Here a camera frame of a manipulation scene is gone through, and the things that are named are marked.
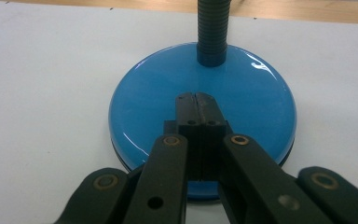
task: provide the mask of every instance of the white table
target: white table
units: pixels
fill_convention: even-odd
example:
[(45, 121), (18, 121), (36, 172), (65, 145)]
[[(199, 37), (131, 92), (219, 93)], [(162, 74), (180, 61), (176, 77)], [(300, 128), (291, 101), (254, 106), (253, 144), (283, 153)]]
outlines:
[[(228, 43), (259, 55), (296, 99), (283, 169), (332, 169), (358, 187), (358, 24), (230, 18)], [(84, 177), (123, 169), (111, 96), (147, 55), (197, 41), (197, 15), (0, 2), (0, 223), (51, 223)], [(228, 223), (220, 204), (187, 223)]]

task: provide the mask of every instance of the glossy surface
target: glossy surface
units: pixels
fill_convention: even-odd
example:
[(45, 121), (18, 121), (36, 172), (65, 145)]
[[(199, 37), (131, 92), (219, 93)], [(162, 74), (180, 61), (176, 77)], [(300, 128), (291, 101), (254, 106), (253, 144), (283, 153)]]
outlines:
[[(147, 160), (164, 120), (175, 119), (175, 97), (188, 91), (211, 94), (235, 133), (252, 136), (281, 162), (295, 137), (296, 106), (278, 72), (232, 46), (227, 61), (215, 68), (199, 65), (196, 56), (195, 43), (164, 49), (137, 63), (121, 80), (110, 105), (109, 127), (123, 162), (134, 169)], [(216, 199), (216, 184), (191, 182), (188, 196)]]

